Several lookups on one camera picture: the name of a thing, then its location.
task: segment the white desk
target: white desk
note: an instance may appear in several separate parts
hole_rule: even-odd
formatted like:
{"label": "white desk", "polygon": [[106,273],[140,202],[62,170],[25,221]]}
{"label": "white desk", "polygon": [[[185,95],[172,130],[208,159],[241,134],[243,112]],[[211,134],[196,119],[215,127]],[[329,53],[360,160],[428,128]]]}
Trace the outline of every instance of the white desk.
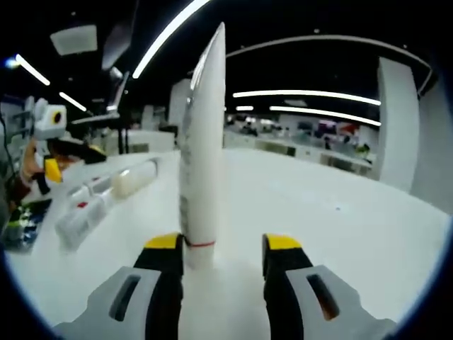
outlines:
{"label": "white desk", "polygon": [[[87,166],[83,176],[148,156],[114,157],[107,166]],[[247,149],[225,150],[225,159],[229,223],[219,231],[215,269],[185,272],[181,339],[270,338],[261,276],[264,232],[297,238],[313,263],[354,287],[375,317],[402,319],[438,259],[448,215],[326,166]],[[146,240],[178,230],[178,153],[162,154],[160,164],[158,180],[117,206],[75,254],[58,248],[58,200],[31,256],[8,255],[18,282],[50,324],[81,314],[88,295],[119,267],[132,266]],[[63,197],[69,186],[55,196]]]}
{"label": "white desk", "polygon": [[231,131],[225,131],[224,136],[225,147],[263,149],[263,146],[266,144],[282,145],[283,147],[295,148],[294,157],[308,162],[323,164],[325,161],[324,159],[329,157],[341,159],[367,171],[371,170],[373,167],[369,162],[359,157],[351,157],[340,152],[326,150],[320,147],[297,144],[296,142],[284,140],[282,138],[271,138],[265,136],[254,137],[250,135],[241,135]]}

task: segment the white pillar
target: white pillar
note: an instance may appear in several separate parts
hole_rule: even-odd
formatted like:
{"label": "white pillar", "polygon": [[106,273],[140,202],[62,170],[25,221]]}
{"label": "white pillar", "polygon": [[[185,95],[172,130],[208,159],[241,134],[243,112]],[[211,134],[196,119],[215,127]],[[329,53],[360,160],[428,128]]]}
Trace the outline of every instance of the white pillar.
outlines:
{"label": "white pillar", "polygon": [[381,128],[376,177],[409,192],[418,158],[419,112],[417,90],[410,67],[379,58]]}
{"label": "white pillar", "polygon": [[154,122],[154,107],[153,105],[146,105],[143,108],[142,114],[142,130],[156,130],[156,123]]}
{"label": "white pillar", "polygon": [[168,112],[168,124],[177,125],[179,130],[183,124],[187,98],[190,89],[190,80],[183,79],[173,85],[171,89],[170,108]]}

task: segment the gray gripper housing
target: gray gripper housing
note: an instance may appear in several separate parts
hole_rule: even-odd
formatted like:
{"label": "gray gripper housing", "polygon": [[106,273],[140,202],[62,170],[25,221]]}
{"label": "gray gripper housing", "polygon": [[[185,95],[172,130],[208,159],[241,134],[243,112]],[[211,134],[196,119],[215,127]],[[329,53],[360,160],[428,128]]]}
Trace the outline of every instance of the gray gripper housing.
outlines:
{"label": "gray gripper housing", "polygon": [[[145,339],[148,307],[160,275],[122,267],[90,294],[77,319],[58,324],[55,333],[65,340]],[[126,305],[125,298],[130,298]]]}
{"label": "gray gripper housing", "polygon": [[[382,340],[395,330],[390,319],[375,319],[360,304],[357,291],[325,266],[286,271],[297,297],[303,319],[306,340]],[[319,299],[313,288],[314,282],[324,286],[325,298],[331,300],[336,316],[324,317]]]}

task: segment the white wall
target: white wall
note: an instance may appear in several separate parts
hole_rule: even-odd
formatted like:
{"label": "white wall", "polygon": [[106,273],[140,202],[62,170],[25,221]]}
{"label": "white wall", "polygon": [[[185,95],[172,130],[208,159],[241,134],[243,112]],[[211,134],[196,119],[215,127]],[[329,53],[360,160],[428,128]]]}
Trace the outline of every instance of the white wall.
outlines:
{"label": "white wall", "polygon": [[453,214],[453,120],[442,87],[420,100],[420,147],[411,193]]}
{"label": "white wall", "polygon": [[409,192],[418,158],[418,97],[410,67],[379,58],[381,123],[374,177]]}
{"label": "white wall", "polygon": [[168,113],[168,123],[177,125],[179,128],[183,123],[187,97],[190,89],[190,80],[183,79],[174,84],[171,89],[170,109]]}

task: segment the white tube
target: white tube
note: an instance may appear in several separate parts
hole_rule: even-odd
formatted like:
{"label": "white tube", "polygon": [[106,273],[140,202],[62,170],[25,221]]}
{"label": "white tube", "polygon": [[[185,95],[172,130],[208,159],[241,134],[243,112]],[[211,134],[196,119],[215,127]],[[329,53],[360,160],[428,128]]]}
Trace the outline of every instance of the white tube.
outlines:
{"label": "white tube", "polygon": [[225,59],[222,23],[195,68],[180,134],[180,225],[193,268],[212,262],[223,224]]}

